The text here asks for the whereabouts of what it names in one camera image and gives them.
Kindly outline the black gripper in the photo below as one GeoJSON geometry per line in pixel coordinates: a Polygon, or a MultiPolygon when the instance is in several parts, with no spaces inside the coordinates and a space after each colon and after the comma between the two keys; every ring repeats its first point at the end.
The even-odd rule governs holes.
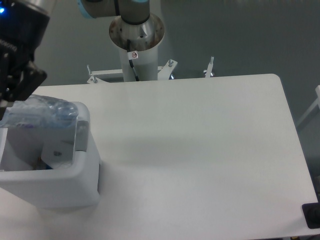
{"type": "Polygon", "coordinates": [[[49,20],[49,0],[0,2],[1,120],[7,108],[25,101],[47,78],[34,61],[49,20]]]}

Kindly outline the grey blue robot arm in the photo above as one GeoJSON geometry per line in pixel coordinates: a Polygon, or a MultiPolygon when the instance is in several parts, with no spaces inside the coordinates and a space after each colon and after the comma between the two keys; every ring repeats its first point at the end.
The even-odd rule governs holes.
{"type": "MultiPolygon", "coordinates": [[[[38,68],[35,51],[40,46],[55,0],[2,0],[0,2],[0,115],[16,101],[25,101],[47,78],[38,68]]],[[[130,25],[150,17],[148,0],[79,0],[84,16],[120,16],[130,25]]]]}

